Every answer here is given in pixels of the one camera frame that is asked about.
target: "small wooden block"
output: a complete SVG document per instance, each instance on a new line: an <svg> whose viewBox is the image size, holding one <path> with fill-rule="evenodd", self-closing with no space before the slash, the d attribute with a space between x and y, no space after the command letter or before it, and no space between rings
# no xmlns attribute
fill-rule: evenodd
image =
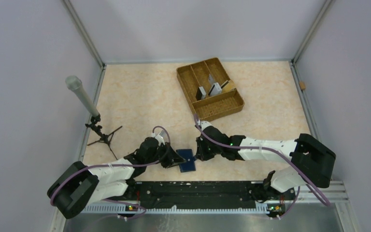
<svg viewBox="0 0 371 232"><path fill-rule="evenodd" d="M305 90L306 89L305 82L300 81L300 89L301 90Z"/></svg>
<svg viewBox="0 0 371 232"><path fill-rule="evenodd" d="M235 89L235 84L232 80L229 80L225 85L222 85L223 93L230 92Z"/></svg>

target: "cable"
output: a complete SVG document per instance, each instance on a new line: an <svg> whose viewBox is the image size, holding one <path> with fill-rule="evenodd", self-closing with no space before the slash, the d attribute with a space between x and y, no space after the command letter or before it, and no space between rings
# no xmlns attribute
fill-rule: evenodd
<svg viewBox="0 0 371 232"><path fill-rule="evenodd" d="M162 130L164 130L164 132L167 134L167 139L168 139L168 145L167 146L169 146L170 145L170 143L171 143L171 140L170 140L170 136L169 136L169 133L167 132L167 130L164 128L164 127L162 127L162 126L156 126L156 127L154 127L153 128L153 132L154 132L154 130L155 130L155 128L161 128ZM167 150L166 150L166 153L164 154L164 156L168 153L168 151L169 151L169 147L167 148ZM112 164L111 166L112 167L134 167L134 168L139 168L139 167L146 167L146 166L150 166L150 165L153 165L153 164L157 164L157 163L159 163L160 162L160 160L156 160L156 161L154 161L154 162L151 162L151 163L147 163L147 164ZM72 180L73 178L75 178L77 175L79 175L80 173L82 173L82 172L85 172L85 171L87 171L87 170L89 170L89 169L92 169L92 168L106 168L106 167L110 167L110 165L109 164L96 164L96 165L92 165L92 166L87 166L87 167L85 167L85 168L83 168L83 169L80 169L80 170L78 170L77 172L75 172L75 173L73 173L72 175L70 175L68 178L66 178L66 180L65 181L63 181L60 185L59 185L59 187L55 190L55 192L53 192L53 194L52 194L52 196L50 197L50 204L52 205L52 206L55 206L55 204L54 204L54 200L55 200L55 197L57 196L57 194L59 193L59 191L70 181L70 180Z"/></svg>
<svg viewBox="0 0 371 232"><path fill-rule="evenodd" d="M275 150L275 149L272 149L270 147L259 147L259 146L230 146L230 145L226 145L226 144L222 144L222 143L219 143L217 141L215 141L214 139L208 137L203 131L202 129L200 128L200 126L198 125L198 121L200 119L198 118L197 114L194 114L194 123L196 124L196 128L200 131L200 133L205 137L207 138L210 142L212 142L213 144L216 144L216 145L219 145L219 146L222 146L222 147L226 147L226 148L231 148L231 149L256 149L256 150L267 150L267 151L270 151L270 152L273 152L275 154L277 154L278 156L280 156L282 159L284 159L289 165L291 165L291 167L293 169L295 169L295 171L298 172L298 174L305 180L305 182L307 182L307 186L310 185L312 186L312 188L309 188L311 190L311 192L316 196L316 193L319 194L320 197L317 197L322 204L326 205L326 206L330 206L330 202L329 200L326 198L326 196L322 193L321 190L319 190L316 185L314 183L312 183L312 181L298 168L295 166L295 164L293 164L287 157L285 157L283 154L281 154L279 151Z"/></svg>
<svg viewBox="0 0 371 232"><path fill-rule="evenodd" d="M298 200L298 196L300 195L300 186L298 186L298 191L297 191L297 195L295 196L294 198L294 201L291 203L291 205L288 207L287 210L285 210L285 213L282 214L281 216L279 216L279 219L281 220L283 217L285 217L285 215L291 211L292 207L294 206L295 202L297 202Z"/></svg>
<svg viewBox="0 0 371 232"><path fill-rule="evenodd" d="M167 130L164 128L164 127L162 127L162 126L155 126L154 128L153 128L153 133L154 133L154 130L156 129L156 128L160 128L160 129L162 129L165 133L166 133L166 135L167 135L167 140L169 141L169 143L170 143L170 135L169 135L169 133L167 132Z"/></svg>
<svg viewBox="0 0 371 232"><path fill-rule="evenodd" d="M139 214L136 214L136 215L134 215L132 217L128 217L127 220L133 220L133 219L139 218L139 217L143 216L146 213L146 211L147 211L146 208L144 208L143 206L141 206L139 204L131 204L131 203L127 203L127 202L114 201L114 200L110 200L110 199L104 199L104 201L115 203L115 204L124 204L124 205L127 205L127 206L131 205L131 206L134 206L136 208L139 208L139 209L143 210L143 212L141 212Z"/></svg>

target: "metal floor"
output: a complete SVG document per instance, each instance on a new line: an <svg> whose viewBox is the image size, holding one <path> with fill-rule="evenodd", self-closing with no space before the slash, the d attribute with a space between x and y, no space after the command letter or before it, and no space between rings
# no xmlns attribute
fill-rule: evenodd
<svg viewBox="0 0 371 232"><path fill-rule="evenodd" d="M80 214L68 220L64 232L343 232L334 206L298 203L282 220L258 215L163 214L145 215L125 222L105 214Z"/></svg>

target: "white wall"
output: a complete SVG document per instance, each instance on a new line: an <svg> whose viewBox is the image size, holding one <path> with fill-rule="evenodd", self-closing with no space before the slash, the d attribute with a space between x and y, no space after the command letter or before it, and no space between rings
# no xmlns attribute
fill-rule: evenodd
<svg viewBox="0 0 371 232"><path fill-rule="evenodd" d="M324 0L72 0L106 63L291 59Z"/></svg>
<svg viewBox="0 0 371 232"><path fill-rule="evenodd" d="M100 73L60 0L0 0L0 232L43 232L47 189L77 159L86 110L64 83L94 96Z"/></svg>
<svg viewBox="0 0 371 232"><path fill-rule="evenodd" d="M322 141L371 231L371 1L336 1L299 61Z"/></svg>

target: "wooden tray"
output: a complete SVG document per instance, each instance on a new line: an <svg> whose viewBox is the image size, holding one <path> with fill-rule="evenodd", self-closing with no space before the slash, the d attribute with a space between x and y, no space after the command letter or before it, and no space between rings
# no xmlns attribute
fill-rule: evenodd
<svg viewBox="0 0 371 232"><path fill-rule="evenodd" d="M202 86L208 94L211 87L208 82L209 74L220 85L230 80L218 58L211 58L177 68L177 78L191 112L193 114L197 113L201 120L212 121L241 111L244 106L244 100L238 93L238 90L207 97L200 101L196 99L199 86Z"/></svg>

